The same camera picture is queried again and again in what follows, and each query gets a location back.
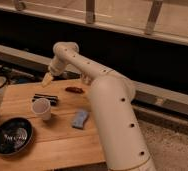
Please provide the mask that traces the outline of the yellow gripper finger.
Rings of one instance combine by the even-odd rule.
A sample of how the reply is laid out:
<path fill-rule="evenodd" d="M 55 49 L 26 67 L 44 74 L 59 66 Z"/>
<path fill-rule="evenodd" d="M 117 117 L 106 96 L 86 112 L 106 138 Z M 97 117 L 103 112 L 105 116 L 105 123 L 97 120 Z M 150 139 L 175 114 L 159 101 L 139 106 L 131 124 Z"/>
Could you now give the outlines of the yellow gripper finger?
<path fill-rule="evenodd" d="M 46 87 L 53 81 L 54 77 L 50 72 L 47 72 L 42 80 L 42 86 Z"/>

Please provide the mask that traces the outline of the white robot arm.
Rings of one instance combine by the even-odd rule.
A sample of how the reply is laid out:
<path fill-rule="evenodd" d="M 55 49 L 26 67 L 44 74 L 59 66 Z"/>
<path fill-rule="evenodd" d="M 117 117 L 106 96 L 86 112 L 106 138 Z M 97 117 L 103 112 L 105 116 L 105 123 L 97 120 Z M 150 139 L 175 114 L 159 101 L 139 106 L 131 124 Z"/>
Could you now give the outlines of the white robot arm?
<path fill-rule="evenodd" d="M 54 58 L 42 81 L 47 86 L 71 64 L 90 84 L 89 102 L 107 167 L 110 171 L 156 171 L 131 105 L 136 90 L 121 73 L 79 54 L 75 42 L 57 42 Z"/>

